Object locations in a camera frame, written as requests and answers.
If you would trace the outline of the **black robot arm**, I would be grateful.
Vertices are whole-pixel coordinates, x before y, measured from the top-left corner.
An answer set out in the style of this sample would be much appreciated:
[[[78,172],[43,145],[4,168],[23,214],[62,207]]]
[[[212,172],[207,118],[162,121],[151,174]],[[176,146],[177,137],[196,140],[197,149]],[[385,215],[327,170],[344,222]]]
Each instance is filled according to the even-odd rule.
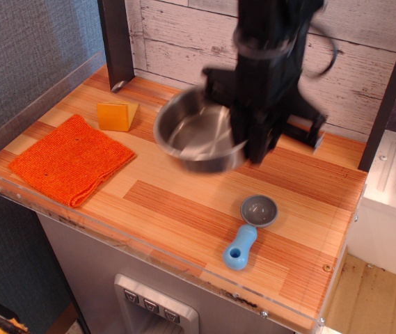
[[[261,164],[282,134],[313,148],[326,116],[299,91],[306,38],[323,1],[240,1],[233,70],[205,68],[205,95],[230,110],[235,143]]]

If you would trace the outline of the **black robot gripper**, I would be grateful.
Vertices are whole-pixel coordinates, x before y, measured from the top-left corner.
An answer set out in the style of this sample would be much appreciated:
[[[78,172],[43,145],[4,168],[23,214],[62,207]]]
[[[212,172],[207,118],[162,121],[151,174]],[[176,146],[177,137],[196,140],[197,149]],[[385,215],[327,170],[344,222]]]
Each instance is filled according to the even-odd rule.
[[[299,91],[303,56],[239,56],[233,70],[203,69],[205,95],[229,108],[235,142],[246,142],[244,152],[252,164],[261,164],[283,134],[314,149],[322,141],[326,116]]]

